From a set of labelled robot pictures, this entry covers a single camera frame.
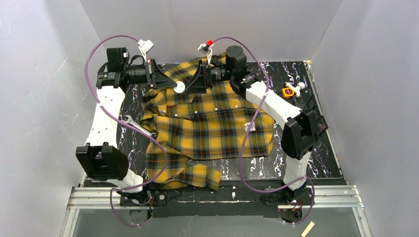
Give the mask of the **white round brooch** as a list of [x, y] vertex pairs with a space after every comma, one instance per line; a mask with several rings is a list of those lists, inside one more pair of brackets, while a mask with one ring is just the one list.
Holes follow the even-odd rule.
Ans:
[[176, 86], [173, 88], [173, 90], [178, 94], [183, 93], [185, 89], [186, 89], [186, 86], [184, 82], [182, 81], [177, 81]]

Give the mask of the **yellow plaid flannel shirt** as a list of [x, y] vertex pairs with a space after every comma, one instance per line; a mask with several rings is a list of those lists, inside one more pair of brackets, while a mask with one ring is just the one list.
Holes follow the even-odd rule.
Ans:
[[265, 157], [273, 147], [274, 120], [227, 81], [206, 94], [150, 89], [141, 106], [140, 126], [157, 135], [146, 150], [146, 173], [163, 189], [217, 190], [222, 173], [206, 160]]

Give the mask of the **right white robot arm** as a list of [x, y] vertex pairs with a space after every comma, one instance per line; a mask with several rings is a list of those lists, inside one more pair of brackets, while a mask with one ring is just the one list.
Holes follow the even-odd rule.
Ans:
[[295, 198], [306, 187], [306, 168], [313, 148], [324, 131], [318, 128], [319, 118], [314, 109], [300, 109], [269, 88], [247, 70], [247, 57], [240, 46], [226, 49], [226, 62], [213, 60], [212, 42], [203, 43], [198, 51], [205, 54], [205, 62], [200, 61], [198, 70], [189, 80], [184, 92], [187, 94], [206, 93], [214, 82], [228, 81], [232, 90], [245, 100], [258, 105], [257, 110], [265, 111], [283, 130], [281, 147], [286, 154], [286, 170], [282, 190]]

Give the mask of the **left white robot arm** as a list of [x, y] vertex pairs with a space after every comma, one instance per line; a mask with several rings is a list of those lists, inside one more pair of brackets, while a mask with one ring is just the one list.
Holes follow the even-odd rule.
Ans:
[[127, 156], [118, 149], [118, 126], [132, 128], [152, 142], [156, 135], [138, 125], [129, 116], [121, 116], [120, 110], [131, 84], [146, 83], [154, 86], [160, 82], [164, 88], [175, 87], [176, 83], [166, 77], [154, 59], [140, 56], [143, 63], [134, 65], [136, 55], [130, 56], [125, 47], [108, 48], [107, 62], [97, 73], [96, 85], [89, 80], [87, 85], [97, 104], [89, 135], [85, 144], [76, 148], [76, 158], [88, 178], [108, 182], [116, 186], [115, 191], [136, 194], [149, 184], [129, 167]]

